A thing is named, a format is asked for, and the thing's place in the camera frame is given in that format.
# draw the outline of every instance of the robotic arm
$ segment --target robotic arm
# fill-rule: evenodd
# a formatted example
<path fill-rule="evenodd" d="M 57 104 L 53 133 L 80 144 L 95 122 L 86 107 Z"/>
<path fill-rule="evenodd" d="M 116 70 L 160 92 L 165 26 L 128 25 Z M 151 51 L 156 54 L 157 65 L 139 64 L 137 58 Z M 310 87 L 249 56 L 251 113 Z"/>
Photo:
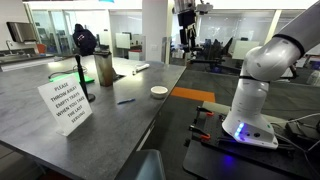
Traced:
<path fill-rule="evenodd" d="M 201 4 L 195 5 L 195 0 L 175 0 L 174 11 L 178 14 L 180 29 L 181 44 L 185 52 L 190 52 L 190 47 L 195 47 L 196 33 L 196 19 L 197 12 L 200 15 L 208 13 L 213 8 L 210 4 L 204 4 L 201 0 Z"/>
<path fill-rule="evenodd" d="M 320 43 L 320 1 L 285 26 L 263 47 L 245 57 L 238 87 L 223 129 L 237 142 L 278 147 L 272 125 L 261 115 L 269 81 L 278 79 L 305 52 Z"/>

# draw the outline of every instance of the small white dish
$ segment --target small white dish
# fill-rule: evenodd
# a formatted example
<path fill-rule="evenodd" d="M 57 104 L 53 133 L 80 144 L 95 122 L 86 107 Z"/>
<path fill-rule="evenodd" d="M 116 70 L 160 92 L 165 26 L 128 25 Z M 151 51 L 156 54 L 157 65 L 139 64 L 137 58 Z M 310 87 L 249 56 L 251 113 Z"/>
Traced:
<path fill-rule="evenodd" d="M 163 86 L 154 86 L 153 88 L 151 88 L 151 95 L 155 99 L 163 99 L 166 97 L 167 93 L 168 89 Z"/>

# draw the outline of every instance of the paper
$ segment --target paper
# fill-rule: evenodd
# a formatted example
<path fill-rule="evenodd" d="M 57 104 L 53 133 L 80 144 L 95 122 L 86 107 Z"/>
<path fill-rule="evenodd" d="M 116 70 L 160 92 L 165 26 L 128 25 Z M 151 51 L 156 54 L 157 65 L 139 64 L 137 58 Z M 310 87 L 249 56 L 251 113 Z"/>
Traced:
<path fill-rule="evenodd" d="M 74 76 L 38 87 L 39 93 L 47 104 L 62 131 L 68 136 L 91 114 L 89 102 Z"/>

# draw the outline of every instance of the chair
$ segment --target chair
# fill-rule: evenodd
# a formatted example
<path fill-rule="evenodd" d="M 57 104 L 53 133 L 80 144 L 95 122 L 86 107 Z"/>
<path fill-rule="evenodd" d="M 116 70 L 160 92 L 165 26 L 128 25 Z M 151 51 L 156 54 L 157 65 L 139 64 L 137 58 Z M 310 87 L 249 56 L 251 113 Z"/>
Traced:
<path fill-rule="evenodd" d="M 46 54 L 47 46 L 45 44 L 37 44 L 39 54 Z"/>
<path fill-rule="evenodd" d="M 241 69 L 222 65 L 222 62 L 225 61 L 223 59 L 223 56 L 228 55 L 228 51 L 232 41 L 233 41 L 233 38 L 230 38 L 228 43 L 222 48 L 221 43 L 217 39 L 215 39 L 212 44 L 209 44 L 209 42 L 211 41 L 206 40 L 206 43 L 205 43 L 206 45 L 203 50 L 204 60 L 193 59 L 193 60 L 190 60 L 190 64 L 207 63 L 210 65 L 210 71 L 221 73 L 222 69 L 226 69 L 233 73 L 240 74 Z"/>
<path fill-rule="evenodd" d="M 135 152 L 116 179 L 165 180 L 166 176 L 160 152 L 157 150 Z"/>

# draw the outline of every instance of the desk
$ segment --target desk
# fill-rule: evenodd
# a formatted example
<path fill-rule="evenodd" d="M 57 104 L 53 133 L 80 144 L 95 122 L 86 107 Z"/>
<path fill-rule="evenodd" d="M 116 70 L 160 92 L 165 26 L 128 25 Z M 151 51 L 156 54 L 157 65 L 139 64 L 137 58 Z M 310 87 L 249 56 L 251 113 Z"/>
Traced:
<path fill-rule="evenodd" d="M 68 137 L 56 133 L 58 124 L 37 87 L 51 73 L 72 69 L 75 60 L 0 73 L 0 143 L 72 179 L 114 179 L 164 102 L 151 98 L 150 88 L 162 85 L 170 92 L 185 68 L 147 62 L 147 70 L 101 87 L 93 56 L 82 62 L 96 79 L 88 92 L 97 99 L 90 104 L 93 115 Z M 134 62 L 127 62 L 115 60 L 115 70 L 132 72 Z M 116 105 L 128 98 L 136 101 Z"/>

